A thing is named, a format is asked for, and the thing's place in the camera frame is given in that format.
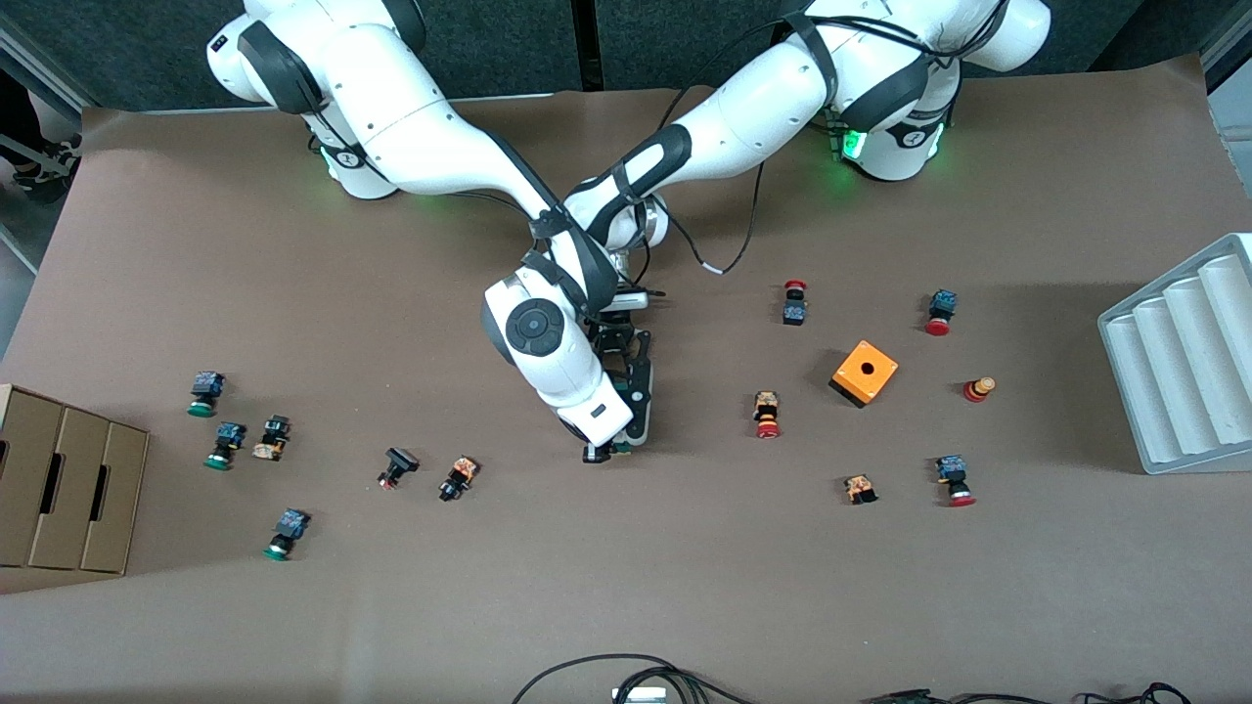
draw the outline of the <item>table surface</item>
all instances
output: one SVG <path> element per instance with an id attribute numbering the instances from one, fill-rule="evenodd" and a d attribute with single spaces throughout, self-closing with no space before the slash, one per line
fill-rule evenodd
<path id="1" fill-rule="evenodd" d="M 667 91 L 468 103 L 557 192 L 654 128 Z M 4 381 L 153 432 L 121 580 L 0 598 L 5 701 L 500 701 L 602 651 L 652 653 L 760 701 L 911 686 L 1065 700 L 1172 681 L 1252 691 L 1252 476 L 1142 474 L 1096 317 L 1252 225 L 1193 59 L 970 81 L 916 179 L 875 183 L 805 132 L 770 159 L 730 276 L 655 253 L 652 442 L 583 466 L 478 326 L 526 224 L 493 203 L 344 195 L 275 113 L 96 113 Z M 715 263 L 751 174 L 667 189 Z M 781 283 L 810 318 L 779 322 Z M 953 334 L 920 331 L 938 288 Z M 855 410 L 859 339 L 900 371 Z M 217 420 L 192 376 L 228 377 Z M 990 375 L 980 406 L 960 382 Z M 781 397 L 754 437 L 752 395 Z M 280 463 L 200 466 L 217 421 L 290 416 Z M 387 447 L 422 470 L 383 492 Z M 978 504 L 945 507 L 963 453 Z M 464 499 L 437 487 L 461 453 Z M 849 506 L 843 479 L 881 496 Z M 313 515 L 294 561 L 260 555 Z M 567 671 L 602 701 L 634 671 Z"/>

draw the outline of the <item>white robotic arm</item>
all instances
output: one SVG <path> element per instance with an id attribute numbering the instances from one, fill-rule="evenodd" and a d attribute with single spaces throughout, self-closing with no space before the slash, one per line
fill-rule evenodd
<path id="1" fill-rule="evenodd" d="M 243 99 L 302 115 L 348 193 L 496 189 L 521 205 L 546 251 L 532 249 L 487 291 L 483 327 L 571 430 L 596 446 L 612 440 L 632 413 L 581 321 L 608 307 L 617 272 L 507 143 L 452 109 L 416 56 L 424 24 L 413 0 L 250 0 L 248 9 L 255 15 L 209 44 L 214 75 Z"/>
<path id="2" fill-rule="evenodd" d="M 801 30 L 771 46 L 580 184 L 566 198 L 578 224 L 610 251 L 642 246 L 641 233 L 659 244 L 666 220 L 657 189 L 744 173 L 823 108 L 850 128 L 845 159 L 883 180 L 910 178 L 933 155 L 960 86 L 960 59 L 1012 70 L 1039 50 L 1050 26 L 1039 0 L 813 0 L 796 13 L 813 23 L 809 36 Z M 646 217 L 660 225 L 644 227 Z"/>

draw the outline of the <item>beige box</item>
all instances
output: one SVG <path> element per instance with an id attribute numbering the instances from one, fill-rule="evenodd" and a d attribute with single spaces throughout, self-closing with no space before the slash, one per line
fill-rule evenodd
<path id="1" fill-rule="evenodd" d="M 126 571 L 148 433 L 0 386 L 0 594 Z"/>

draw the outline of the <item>black hole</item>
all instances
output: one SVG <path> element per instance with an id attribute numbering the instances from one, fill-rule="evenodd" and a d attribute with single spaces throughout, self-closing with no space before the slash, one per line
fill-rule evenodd
<path id="1" fill-rule="evenodd" d="M 95 499 L 91 500 L 91 520 L 99 521 L 104 511 L 104 494 L 109 490 L 109 466 L 100 465 L 100 474 L 95 476 Z"/>
<path id="2" fill-rule="evenodd" d="M 65 465 L 65 455 L 56 452 L 51 463 L 48 465 L 48 480 L 44 482 L 44 496 L 39 501 L 40 514 L 51 514 L 56 507 L 56 490 L 61 484 L 61 466 Z"/>

